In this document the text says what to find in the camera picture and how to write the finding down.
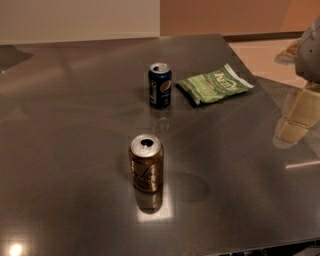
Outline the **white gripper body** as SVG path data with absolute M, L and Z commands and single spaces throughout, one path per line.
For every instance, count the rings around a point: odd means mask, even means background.
M 320 82 L 320 16 L 302 34 L 295 57 L 296 74 Z

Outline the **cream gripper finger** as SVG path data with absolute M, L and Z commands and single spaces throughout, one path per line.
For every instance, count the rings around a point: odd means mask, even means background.
M 296 144 L 320 121 L 320 84 L 308 82 L 286 96 L 282 117 L 276 126 L 276 138 Z

